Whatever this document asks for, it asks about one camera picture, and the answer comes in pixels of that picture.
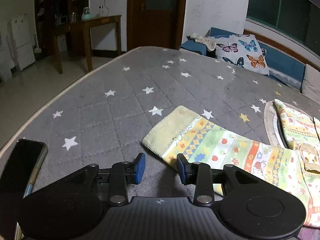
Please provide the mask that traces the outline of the dark wooden side table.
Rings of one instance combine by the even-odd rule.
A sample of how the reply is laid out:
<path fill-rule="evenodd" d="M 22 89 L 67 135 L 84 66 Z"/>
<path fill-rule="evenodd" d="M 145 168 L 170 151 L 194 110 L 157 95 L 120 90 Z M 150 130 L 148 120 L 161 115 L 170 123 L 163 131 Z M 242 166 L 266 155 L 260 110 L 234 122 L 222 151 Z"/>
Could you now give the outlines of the dark wooden side table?
<path fill-rule="evenodd" d="M 53 32 L 53 47 L 54 55 L 56 59 L 56 69 L 59 74 L 63 73 L 61 55 L 59 50 L 59 44 L 57 38 L 66 33 L 81 32 L 84 39 L 85 56 L 87 62 L 87 69 L 89 72 L 93 70 L 92 64 L 92 47 L 91 47 L 91 35 L 90 30 L 95 27 L 100 27 L 107 24 L 115 24 L 115 37 L 116 37 L 116 49 L 117 54 L 120 56 L 122 54 L 121 47 L 121 15 L 112 15 L 98 18 L 90 18 L 88 20 L 79 21 L 75 23 L 62 24 L 55 27 Z"/>

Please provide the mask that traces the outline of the teal kettle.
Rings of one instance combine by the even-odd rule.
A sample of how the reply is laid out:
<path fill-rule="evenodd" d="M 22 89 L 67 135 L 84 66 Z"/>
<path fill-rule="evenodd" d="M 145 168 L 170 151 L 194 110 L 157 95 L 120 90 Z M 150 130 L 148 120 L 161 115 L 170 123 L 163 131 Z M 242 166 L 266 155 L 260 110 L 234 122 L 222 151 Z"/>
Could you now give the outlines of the teal kettle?
<path fill-rule="evenodd" d="M 82 21 L 86 21 L 86 20 L 89 20 L 92 18 L 92 15 L 91 15 L 91 11 L 90 11 L 90 8 L 89 7 L 85 7 L 83 9 L 83 13 L 81 15 L 81 20 Z"/>

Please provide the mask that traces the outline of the dark window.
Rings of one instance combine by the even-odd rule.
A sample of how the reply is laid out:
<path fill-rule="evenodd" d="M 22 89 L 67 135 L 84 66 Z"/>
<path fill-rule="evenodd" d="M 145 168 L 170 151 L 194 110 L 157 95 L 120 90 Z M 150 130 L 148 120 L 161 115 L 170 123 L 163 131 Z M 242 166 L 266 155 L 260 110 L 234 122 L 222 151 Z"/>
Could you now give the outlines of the dark window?
<path fill-rule="evenodd" d="M 309 0 L 249 0 L 247 18 L 276 29 L 319 54 L 319 7 Z"/>

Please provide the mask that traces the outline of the beige crumpled cloth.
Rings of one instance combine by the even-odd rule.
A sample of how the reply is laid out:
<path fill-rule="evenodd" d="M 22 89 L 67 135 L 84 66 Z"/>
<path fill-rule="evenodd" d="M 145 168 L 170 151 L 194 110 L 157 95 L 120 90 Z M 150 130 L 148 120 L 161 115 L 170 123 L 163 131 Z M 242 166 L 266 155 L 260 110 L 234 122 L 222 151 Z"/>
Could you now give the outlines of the beige crumpled cloth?
<path fill-rule="evenodd" d="M 196 43 L 205 45 L 208 51 L 214 51 L 216 48 L 215 39 L 212 37 L 204 37 L 198 33 L 193 33 L 192 35 L 186 36 L 188 40 L 192 40 Z"/>

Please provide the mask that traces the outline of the round black induction cooktop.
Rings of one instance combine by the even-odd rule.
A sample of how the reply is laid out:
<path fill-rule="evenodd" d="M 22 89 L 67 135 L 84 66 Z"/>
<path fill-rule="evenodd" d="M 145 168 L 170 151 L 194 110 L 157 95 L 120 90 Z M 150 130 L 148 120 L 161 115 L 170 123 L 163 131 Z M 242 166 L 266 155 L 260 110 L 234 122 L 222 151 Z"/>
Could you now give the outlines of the round black induction cooktop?
<path fill-rule="evenodd" d="M 272 120 L 274 135 L 276 137 L 276 140 L 278 142 L 278 145 L 282 148 L 289 148 L 286 139 L 283 134 L 283 129 L 280 123 L 280 119 L 278 118 L 277 113 L 274 114 L 273 120 Z"/>

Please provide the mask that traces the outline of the patterned green children's jacket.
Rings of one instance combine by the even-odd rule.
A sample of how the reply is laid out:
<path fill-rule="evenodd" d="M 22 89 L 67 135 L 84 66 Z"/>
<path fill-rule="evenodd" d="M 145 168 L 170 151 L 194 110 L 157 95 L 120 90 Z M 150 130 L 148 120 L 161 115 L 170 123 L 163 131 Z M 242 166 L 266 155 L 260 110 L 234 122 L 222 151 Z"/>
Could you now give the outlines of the patterned green children's jacket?
<path fill-rule="evenodd" d="M 179 106 L 143 139 L 143 145 L 171 166 L 179 153 L 215 169 L 233 164 L 296 196 L 305 206 L 306 226 L 319 227 L 319 120 L 278 99 L 266 104 L 277 113 L 289 148 L 254 141 Z"/>

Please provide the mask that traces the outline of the grey plain pillow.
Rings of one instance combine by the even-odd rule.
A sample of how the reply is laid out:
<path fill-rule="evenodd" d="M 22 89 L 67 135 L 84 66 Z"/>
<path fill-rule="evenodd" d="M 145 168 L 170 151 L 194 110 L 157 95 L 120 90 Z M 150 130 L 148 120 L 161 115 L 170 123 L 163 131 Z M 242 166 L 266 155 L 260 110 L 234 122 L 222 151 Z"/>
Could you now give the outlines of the grey plain pillow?
<path fill-rule="evenodd" d="M 309 64 L 305 65 L 301 90 L 303 95 L 320 103 L 320 72 Z"/>

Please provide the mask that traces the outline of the white refrigerator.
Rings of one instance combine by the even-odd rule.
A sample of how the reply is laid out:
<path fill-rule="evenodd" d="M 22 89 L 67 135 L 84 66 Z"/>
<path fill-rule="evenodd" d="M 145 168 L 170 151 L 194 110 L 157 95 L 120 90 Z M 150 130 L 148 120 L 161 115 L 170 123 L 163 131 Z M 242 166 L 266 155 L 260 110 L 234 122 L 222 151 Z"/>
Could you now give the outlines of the white refrigerator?
<path fill-rule="evenodd" d="M 20 71 L 35 62 L 28 14 L 12 17 L 7 25 L 12 46 L 12 59 Z"/>

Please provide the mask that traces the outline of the dark wooden door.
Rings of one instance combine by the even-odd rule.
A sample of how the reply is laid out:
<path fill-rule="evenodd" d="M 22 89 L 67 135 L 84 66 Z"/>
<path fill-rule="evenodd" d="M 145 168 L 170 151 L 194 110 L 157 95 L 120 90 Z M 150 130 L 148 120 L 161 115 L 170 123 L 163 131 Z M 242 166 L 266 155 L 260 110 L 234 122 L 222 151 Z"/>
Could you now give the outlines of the dark wooden door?
<path fill-rule="evenodd" d="M 186 0 L 127 0 L 127 50 L 141 46 L 178 49 Z"/>

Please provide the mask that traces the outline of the grey star tablecloth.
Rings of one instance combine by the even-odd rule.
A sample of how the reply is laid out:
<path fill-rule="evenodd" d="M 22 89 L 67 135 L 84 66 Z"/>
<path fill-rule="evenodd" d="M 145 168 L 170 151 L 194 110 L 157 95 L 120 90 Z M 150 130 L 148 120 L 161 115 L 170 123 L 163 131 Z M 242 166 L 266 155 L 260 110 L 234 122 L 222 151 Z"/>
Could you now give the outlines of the grey star tablecloth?
<path fill-rule="evenodd" d="M 179 106 L 269 144 L 280 100 L 319 120 L 319 105 L 295 89 L 241 67 L 184 51 L 141 47 L 90 72 L 39 109 L 1 149 L 1 167 L 20 139 L 48 153 L 32 192 L 16 210 L 14 239 L 297 239 L 306 209 L 294 195 L 242 168 L 211 168 L 214 203 L 193 204 L 171 166 L 142 143 Z M 113 164 L 144 153 L 129 203 L 108 203 Z"/>

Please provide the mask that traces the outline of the butterfly print pillow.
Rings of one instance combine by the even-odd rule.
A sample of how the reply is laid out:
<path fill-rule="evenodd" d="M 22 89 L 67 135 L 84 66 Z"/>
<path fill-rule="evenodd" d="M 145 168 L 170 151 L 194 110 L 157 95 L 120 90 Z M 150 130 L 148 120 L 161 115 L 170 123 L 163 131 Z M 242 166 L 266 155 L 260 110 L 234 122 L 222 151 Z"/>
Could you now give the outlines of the butterfly print pillow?
<path fill-rule="evenodd" d="M 215 35 L 209 38 L 216 44 L 218 60 L 264 76 L 269 75 L 265 56 L 254 35 Z"/>

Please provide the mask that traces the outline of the blue sofa bench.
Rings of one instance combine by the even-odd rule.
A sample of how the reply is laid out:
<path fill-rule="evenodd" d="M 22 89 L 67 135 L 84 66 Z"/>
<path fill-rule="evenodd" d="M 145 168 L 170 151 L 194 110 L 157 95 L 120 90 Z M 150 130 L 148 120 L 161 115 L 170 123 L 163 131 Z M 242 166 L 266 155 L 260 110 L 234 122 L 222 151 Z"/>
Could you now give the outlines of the blue sofa bench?
<path fill-rule="evenodd" d="M 258 43 L 270 68 L 270 78 L 301 90 L 305 64 L 268 44 Z M 209 51 L 204 44 L 196 43 L 193 40 L 184 42 L 180 48 L 203 56 L 217 58 L 215 51 Z"/>

